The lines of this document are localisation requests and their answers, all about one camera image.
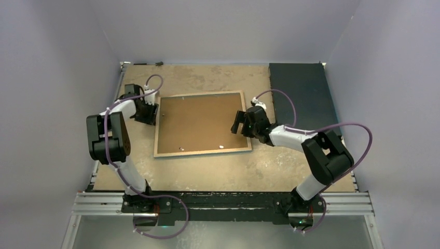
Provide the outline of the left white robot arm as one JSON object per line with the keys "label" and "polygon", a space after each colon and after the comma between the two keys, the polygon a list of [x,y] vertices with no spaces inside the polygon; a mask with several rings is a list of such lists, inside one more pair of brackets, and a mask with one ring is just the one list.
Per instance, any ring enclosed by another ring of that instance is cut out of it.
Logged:
{"label": "left white robot arm", "polygon": [[125,187],[125,194],[141,212],[149,212],[155,205],[151,188],[132,161],[131,142],[126,121],[154,126],[159,104],[158,90],[145,84],[125,86],[124,94],[105,111],[86,118],[88,148],[91,158],[111,167]]}

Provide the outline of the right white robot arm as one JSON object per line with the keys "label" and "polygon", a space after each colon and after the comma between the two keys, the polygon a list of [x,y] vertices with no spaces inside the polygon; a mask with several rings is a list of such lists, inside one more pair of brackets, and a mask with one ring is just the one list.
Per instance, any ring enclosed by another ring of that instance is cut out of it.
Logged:
{"label": "right white robot arm", "polygon": [[311,174],[292,190],[291,197],[291,204],[298,211],[308,208],[316,195],[354,166],[353,157],[334,131],[298,130],[272,123],[261,106],[237,111],[231,132],[305,155]]}

